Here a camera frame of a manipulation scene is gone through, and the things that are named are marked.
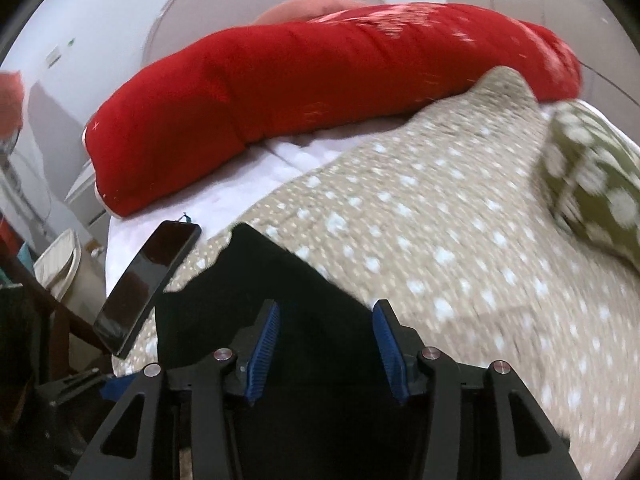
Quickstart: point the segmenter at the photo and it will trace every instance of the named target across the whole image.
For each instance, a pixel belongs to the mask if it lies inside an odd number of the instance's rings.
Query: smartphone
[[[160,294],[198,241],[197,224],[165,220],[142,246],[104,302],[94,332],[117,357],[129,353]]]

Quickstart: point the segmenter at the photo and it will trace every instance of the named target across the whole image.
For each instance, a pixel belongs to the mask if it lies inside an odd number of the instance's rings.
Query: green pillow
[[[558,105],[549,131],[538,169],[554,218],[640,270],[638,147],[578,101]]]

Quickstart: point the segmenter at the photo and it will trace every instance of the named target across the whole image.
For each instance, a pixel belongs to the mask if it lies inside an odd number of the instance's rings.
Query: metal screw
[[[494,370],[499,374],[506,375],[511,372],[511,365],[507,361],[494,361]]]
[[[150,365],[145,366],[144,372],[147,377],[155,377],[160,373],[160,370],[162,370],[162,368],[158,363],[151,363]]]
[[[216,361],[228,361],[234,354],[231,348],[218,348],[213,352],[213,357]]]
[[[429,361],[435,361],[442,355],[442,352],[438,350],[435,346],[425,346],[422,349],[422,357],[428,359]]]

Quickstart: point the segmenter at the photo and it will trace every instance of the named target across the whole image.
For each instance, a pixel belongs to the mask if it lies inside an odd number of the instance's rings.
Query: black fabric
[[[160,297],[160,363],[228,346],[266,299],[281,324],[264,395],[233,415],[244,480],[410,478],[424,401],[392,398],[371,312],[246,224],[212,267]]]

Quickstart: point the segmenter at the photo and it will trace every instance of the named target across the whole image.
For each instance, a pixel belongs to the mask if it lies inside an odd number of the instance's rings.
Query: bed
[[[171,0],[162,16],[178,2]],[[167,34],[162,28],[161,20],[152,28],[144,63],[182,46],[156,48],[154,41]],[[187,31],[181,41],[201,34]],[[463,117],[461,110],[469,109],[476,121]],[[615,478],[640,440],[633,402],[640,317],[632,307],[640,283],[615,258],[556,233],[545,216],[531,168],[553,110],[532,99],[518,74],[498,69],[467,94],[411,119],[254,144],[187,189],[111,219],[108,291],[164,219],[186,214],[203,228],[169,290],[213,264],[229,227],[247,222],[364,303],[389,298],[403,324],[455,359],[484,366],[498,357],[510,361],[556,428],[571,437],[583,477]],[[470,184],[465,175],[479,162],[485,166]],[[427,166],[442,180],[430,195],[416,194]],[[397,167],[406,171],[390,184]],[[471,216],[478,213],[478,203],[469,205],[474,201],[484,203],[486,216]],[[383,211],[373,222],[363,213],[372,208]],[[391,217],[399,222],[391,224]],[[435,220],[427,227],[418,217]],[[423,259],[418,246],[431,248]],[[412,267],[424,272],[411,275]],[[490,286],[481,287],[488,276]],[[527,283],[520,286],[523,276]],[[130,355],[114,359],[114,371],[133,373],[157,358],[152,314]]]

